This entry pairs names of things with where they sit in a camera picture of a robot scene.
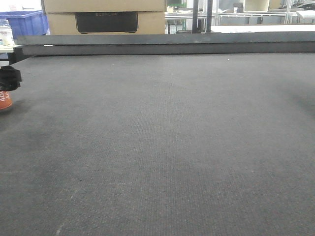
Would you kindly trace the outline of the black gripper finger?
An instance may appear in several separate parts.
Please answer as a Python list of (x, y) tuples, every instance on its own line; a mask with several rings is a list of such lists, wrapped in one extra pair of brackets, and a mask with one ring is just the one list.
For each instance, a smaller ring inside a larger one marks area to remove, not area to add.
[(14, 67), (2, 66), (0, 68), (0, 90), (14, 91), (21, 86), (22, 76), (20, 70)]

